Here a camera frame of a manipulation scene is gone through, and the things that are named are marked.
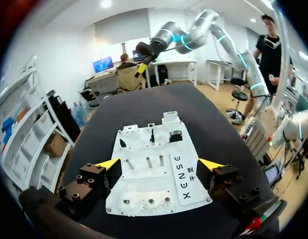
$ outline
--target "black stool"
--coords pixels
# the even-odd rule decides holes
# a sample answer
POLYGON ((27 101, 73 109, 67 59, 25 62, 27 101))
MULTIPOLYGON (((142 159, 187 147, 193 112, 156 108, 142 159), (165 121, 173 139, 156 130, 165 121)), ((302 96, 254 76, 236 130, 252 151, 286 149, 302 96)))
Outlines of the black stool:
MULTIPOLYGON (((236 86, 243 86, 246 82, 243 81, 242 79, 239 79, 239 78, 233 78, 230 83, 232 85, 236 85, 236 86)), ((228 109, 226 111, 227 115, 232 118, 233 120, 236 119, 238 116, 241 116, 242 113, 240 113, 238 111, 238 107, 239 107, 239 102, 240 101, 247 101, 248 100, 248 96, 241 92, 241 91, 233 91, 232 92, 232 96, 234 97, 234 99, 232 99, 232 101, 234 101, 235 99, 237 100, 237 105, 236 105, 236 108, 235 109, 228 109)))

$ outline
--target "black t-shirt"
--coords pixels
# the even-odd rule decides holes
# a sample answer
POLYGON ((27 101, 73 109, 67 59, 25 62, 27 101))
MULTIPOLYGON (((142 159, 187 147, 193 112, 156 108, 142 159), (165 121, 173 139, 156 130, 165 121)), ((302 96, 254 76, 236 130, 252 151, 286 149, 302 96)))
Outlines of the black t-shirt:
POLYGON ((274 86, 270 82, 269 75, 272 74, 274 77, 279 77, 281 57, 282 57, 282 47, 280 44, 275 49, 273 49, 273 47, 271 47, 271 44, 265 43, 265 38, 267 38, 267 40, 275 44, 279 41, 279 37, 271 38, 270 36, 267 35, 261 35, 256 45, 257 49, 259 49, 262 53, 259 69, 264 77, 269 92, 275 93, 277 90, 277 86, 274 86))

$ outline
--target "chair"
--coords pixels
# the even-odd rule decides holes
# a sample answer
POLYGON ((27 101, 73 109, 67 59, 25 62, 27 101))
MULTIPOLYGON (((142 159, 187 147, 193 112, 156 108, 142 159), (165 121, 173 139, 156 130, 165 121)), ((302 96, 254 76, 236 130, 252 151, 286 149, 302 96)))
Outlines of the chair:
POLYGON ((92 92, 91 89, 85 88, 83 91, 80 92, 82 97, 88 102, 90 109, 96 109, 100 103, 98 102, 97 98, 99 96, 99 92, 92 92))
POLYGON ((137 66, 118 70, 118 94, 128 91, 145 89, 146 80, 144 77, 142 75, 139 75, 138 78, 134 76, 137 70, 137 66))
MULTIPOLYGON (((243 81, 242 79, 240 78, 233 78, 231 79, 230 83, 232 85, 236 85, 236 86, 243 86, 244 84, 246 84, 245 81, 243 81)), ((240 101, 247 101, 248 100, 248 96, 243 93, 242 91, 238 91, 238 90, 235 90, 235 91, 232 91, 232 96, 234 97, 234 99, 232 99, 232 101, 234 101, 235 99, 237 100, 237 105, 236 105, 236 108, 234 109, 228 109, 226 111, 227 115, 232 118, 233 120, 236 119, 238 116, 241 116, 242 113, 240 113, 238 111, 238 107, 239 107, 239 103, 240 101)))

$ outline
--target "computer monitor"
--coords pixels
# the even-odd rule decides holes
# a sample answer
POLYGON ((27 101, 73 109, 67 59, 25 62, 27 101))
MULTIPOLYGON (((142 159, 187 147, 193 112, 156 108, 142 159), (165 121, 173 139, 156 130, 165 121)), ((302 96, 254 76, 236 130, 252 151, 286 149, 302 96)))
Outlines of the computer monitor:
POLYGON ((99 61, 93 62, 95 73, 105 71, 107 69, 113 68, 112 57, 106 57, 99 61))
POLYGON ((279 168, 276 165, 272 165, 264 169, 264 173, 267 177, 269 186, 274 186, 278 181, 281 180, 282 176, 279 172, 279 168))
POLYGON ((299 95, 295 111, 301 112, 305 110, 308 110, 308 101, 302 95, 299 95))
POLYGON ((145 59, 145 56, 138 54, 135 50, 133 51, 133 60, 135 62, 144 61, 144 59, 145 59))

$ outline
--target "beige office chair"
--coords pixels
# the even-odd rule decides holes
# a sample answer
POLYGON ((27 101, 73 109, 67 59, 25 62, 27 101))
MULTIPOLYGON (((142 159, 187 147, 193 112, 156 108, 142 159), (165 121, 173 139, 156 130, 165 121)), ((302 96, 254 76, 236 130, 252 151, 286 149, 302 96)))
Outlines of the beige office chair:
POLYGON ((142 75, 136 78, 134 75, 138 70, 137 66, 118 70, 118 93, 145 89, 146 80, 142 75))

